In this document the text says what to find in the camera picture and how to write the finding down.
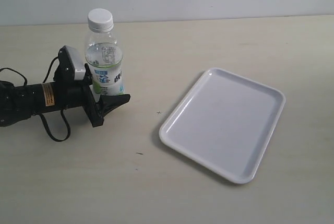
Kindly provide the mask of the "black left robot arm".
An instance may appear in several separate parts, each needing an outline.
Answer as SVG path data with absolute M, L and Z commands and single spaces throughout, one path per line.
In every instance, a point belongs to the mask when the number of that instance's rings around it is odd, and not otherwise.
M 90 89 L 92 75 L 85 65 L 83 80 L 74 80 L 58 67 L 54 81 L 42 84 L 15 87 L 12 83 L 1 81 L 1 127 L 13 125 L 38 115 L 45 128 L 48 124 L 44 114 L 60 111 L 66 125 L 69 125 L 64 111 L 82 107 L 93 127 L 102 126 L 104 117 L 114 109 L 128 103 L 130 95 L 105 96 L 99 101 Z

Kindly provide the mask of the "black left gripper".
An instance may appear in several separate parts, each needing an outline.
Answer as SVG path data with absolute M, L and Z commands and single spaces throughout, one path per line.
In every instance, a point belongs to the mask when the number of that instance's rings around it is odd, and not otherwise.
M 93 127 L 103 125 L 104 117 L 116 108 L 130 101 L 130 94 L 116 96 L 101 95 L 95 101 L 90 89 L 93 84 L 92 73 L 85 63 L 86 73 L 81 81 L 66 82 L 61 77 L 59 66 L 54 74 L 53 89 L 55 105 L 58 109 L 71 109 L 82 107 Z

